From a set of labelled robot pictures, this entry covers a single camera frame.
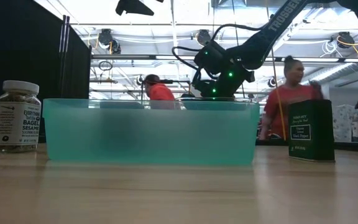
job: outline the table surface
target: table surface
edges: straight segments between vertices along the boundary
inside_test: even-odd
[[[0,223],[358,223],[358,152],[257,147],[252,167],[109,166],[0,154]]]

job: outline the jar lid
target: jar lid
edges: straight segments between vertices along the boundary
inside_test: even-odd
[[[6,81],[4,81],[2,89],[4,91],[24,90],[24,91],[33,92],[35,94],[38,94],[39,91],[40,91],[40,87],[37,84],[29,83],[29,82],[23,82],[23,81],[16,81],[16,80],[6,80]]]

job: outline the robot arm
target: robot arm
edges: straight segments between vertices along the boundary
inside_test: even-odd
[[[254,72],[250,70],[256,70],[263,65],[275,41],[285,32],[292,20],[307,4],[330,2],[333,1],[288,0],[266,25],[254,29],[260,30],[259,32],[251,36],[242,45],[226,50],[214,41],[218,31],[225,26],[223,25],[215,32],[211,42],[195,56],[194,62],[198,69],[193,79],[193,85],[201,92],[203,97],[233,97],[244,80],[247,82],[255,81]],[[358,1],[337,0],[337,2],[343,7],[352,9],[358,16]],[[205,69],[212,80],[200,80],[202,68]],[[219,73],[217,79],[212,76]]]

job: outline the glass jar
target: glass jar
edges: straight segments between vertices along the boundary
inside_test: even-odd
[[[28,152],[37,148],[41,120],[39,86],[7,80],[0,96],[0,152]]]

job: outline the translucent teal plastic bin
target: translucent teal plastic bin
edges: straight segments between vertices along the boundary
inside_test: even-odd
[[[173,103],[159,101],[161,104]],[[191,109],[179,102],[175,110],[150,110],[139,101],[44,100],[48,156],[56,161],[117,164],[252,162],[258,104],[185,104]]]

